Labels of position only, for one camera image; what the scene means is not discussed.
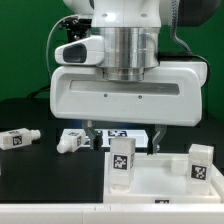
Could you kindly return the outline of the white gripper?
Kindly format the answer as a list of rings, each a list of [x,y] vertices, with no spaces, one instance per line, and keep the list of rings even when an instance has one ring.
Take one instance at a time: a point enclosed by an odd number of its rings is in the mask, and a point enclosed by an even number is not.
[[[50,109],[57,118],[83,120],[90,148],[97,151],[102,134],[93,121],[160,124],[148,136],[147,154],[156,154],[166,125],[194,126],[201,120],[206,76],[204,62],[163,61],[140,82],[106,80],[98,67],[61,66],[51,79]]]

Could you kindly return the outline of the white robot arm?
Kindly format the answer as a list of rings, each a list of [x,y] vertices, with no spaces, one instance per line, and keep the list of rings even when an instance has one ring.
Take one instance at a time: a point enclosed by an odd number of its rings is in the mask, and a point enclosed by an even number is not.
[[[50,86],[57,118],[80,119],[93,147],[96,121],[152,124],[157,152],[166,128],[194,126],[202,116],[201,89],[210,78],[206,59],[185,47],[161,52],[159,32],[197,27],[222,0],[63,0],[72,15],[58,47]]]

